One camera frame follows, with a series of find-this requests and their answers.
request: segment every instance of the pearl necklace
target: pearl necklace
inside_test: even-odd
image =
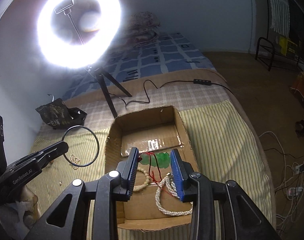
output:
[[[193,206],[191,207],[190,210],[188,211],[168,211],[165,210],[162,205],[161,205],[161,201],[160,201],[160,196],[161,196],[161,190],[164,186],[164,184],[166,184],[166,187],[168,189],[168,191],[172,194],[172,196],[177,197],[177,193],[176,193],[176,188],[175,188],[175,184],[172,178],[171,173],[168,173],[162,180],[161,182],[158,184],[158,188],[156,190],[156,194],[155,194],[155,202],[156,202],[156,206],[159,209],[159,211],[161,211],[163,214],[165,215],[170,215],[170,216],[186,216],[186,215],[191,215],[192,214],[192,210],[193,210]]]
[[[138,171],[141,171],[144,173],[146,180],[142,185],[134,186],[133,191],[140,191],[140,190],[144,189],[145,187],[147,187],[147,185],[149,185],[149,183],[150,183],[150,176],[149,176],[148,172],[140,167],[138,168]]]

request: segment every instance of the ring light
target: ring light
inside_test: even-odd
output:
[[[110,45],[120,25],[121,8],[118,0],[96,0],[101,9],[100,30],[84,45],[70,45],[55,35],[51,28],[53,11],[63,0],[48,0],[38,22],[37,34],[41,51],[55,65],[70,68],[95,63]]]

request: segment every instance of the brown floor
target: brown floor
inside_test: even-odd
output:
[[[304,138],[298,138],[295,133],[295,122],[303,118],[304,109],[289,92],[289,86],[297,73],[275,68],[268,72],[265,65],[257,62],[253,55],[245,53],[205,52],[204,55],[225,77],[257,134],[273,131],[279,138],[285,153],[290,153],[295,157],[304,155]],[[264,149],[274,147],[280,150],[277,141],[269,135],[263,135],[261,143]],[[284,167],[283,156],[274,150],[265,153],[273,184],[277,187],[281,182]],[[288,165],[292,165],[295,161],[302,164],[303,160],[304,158],[295,160],[291,156],[286,156]],[[290,178],[290,176],[291,172],[288,169],[287,177]],[[304,198],[298,204],[298,214],[303,205]],[[282,192],[278,191],[276,213],[285,216],[290,206],[291,201],[286,200]],[[304,211],[293,225],[288,223],[282,239],[304,239]]]

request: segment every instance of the wall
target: wall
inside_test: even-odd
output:
[[[248,51],[251,0],[120,0],[125,15],[149,10],[162,30],[180,31],[200,50]]]
[[[8,164],[29,153],[42,123],[35,111],[71,84],[70,70],[49,65],[36,38],[38,0],[14,0],[0,20],[0,115]]]

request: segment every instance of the blue patterned bedsheet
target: blue patterned bedsheet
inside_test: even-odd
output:
[[[158,41],[141,48],[108,56],[107,70],[118,82],[153,76],[183,69],[209,68],[211,61],[181,33],[160,35]],[[112,83],[105,79],[107,86]],[[84,70],[77,75],[62,97],[67,100],[100,88],[100,85]]]

